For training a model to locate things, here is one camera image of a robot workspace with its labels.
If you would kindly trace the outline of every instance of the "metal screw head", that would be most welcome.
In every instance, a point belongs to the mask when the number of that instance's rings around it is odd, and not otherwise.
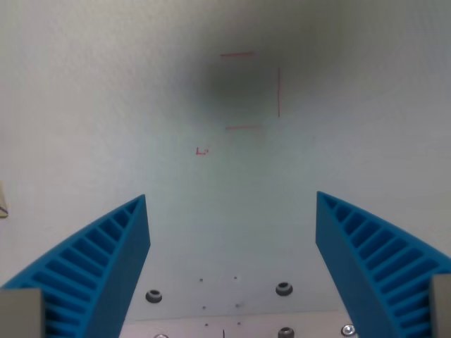
[[[282,327],[278,334],[278,338],[295,338],[295,331],[291,327]]]
[[[353,324],[345,325],[341,328],[341,334],[344,337],[352,337],[356,335],[356,330]]]

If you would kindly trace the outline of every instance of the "screw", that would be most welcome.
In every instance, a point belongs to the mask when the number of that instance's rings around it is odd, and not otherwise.
[[[356,330],[353,324],[345,325],[341,328],[341,334],[344,337],[352,337],[355,336]]]

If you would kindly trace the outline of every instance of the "white board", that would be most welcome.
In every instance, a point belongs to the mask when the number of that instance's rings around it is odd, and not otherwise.
[[[451,253],[449,1],[0,13],[0,282],[143,193],[152,247],[128,320],[340,308],[318,190]]]

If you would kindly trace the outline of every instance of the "metal bolt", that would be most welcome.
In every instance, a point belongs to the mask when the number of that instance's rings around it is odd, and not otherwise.
[[[163,299],[163,296],[161,295],[161,292],[158,290],[150,290],[146,292],[146,300],[149,303],[159,303]]]
[[[356,330],[353,324],[345,325],[341,328],[341,334],[344,337],[352,337],[356,335]]]
[[[295,331],[291,327],[282,327],[277,334],[278,338],[295,338]]]

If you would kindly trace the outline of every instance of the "ribbed texture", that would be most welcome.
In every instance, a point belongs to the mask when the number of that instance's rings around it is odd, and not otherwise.
[[[42,290],[47,337],[93,337],[88,330],[95,325],[92,321],[96,318],[95,315],[88,318],[87,314],[93,308],[100,307],[99,298],[103,296],[105,285],[111,279],[113,282],[119,279],[111,271],[118,264],[120,251],[130,250],[131,246],[142,247],[132,257],[138,262],[132,271],[129,271],[130,266],[134,266],[132,261],[130,265],[119,266],[124,274],[134,276],[133,280],[126,280],[125,283],[124,280],[116,282],[121,285],[121,292],[124,288],[130,289],[130,297],[121,300],[128,307],[149,248],[148,237],[145,198],[141,196],[80,230],[28,266],[4,287]],[[125,317],[127,308],[114,308],[113,311],[122,312]],[[105,315],[108,315],[105,311],[98,315],[101,317],[100,322],[104,323]],[[111,333],[108,330],[103,332],[102,337],[118,337],[120,327]]]
[[[394,225],[323,193],[318,194],[316,227],[318,247],[360,337],[382,337],[369,329],[377,323],[390,326],[387,337],[431,336],[428,286],[432,275],[451,271],[448,257]],[[338,251],[334,242],[344,249]],[[346,275],[347,270],[354,275]],[[346,279],[354,286],[347,287]],[[379,304],[381,315],[366,308],[368,304]]]

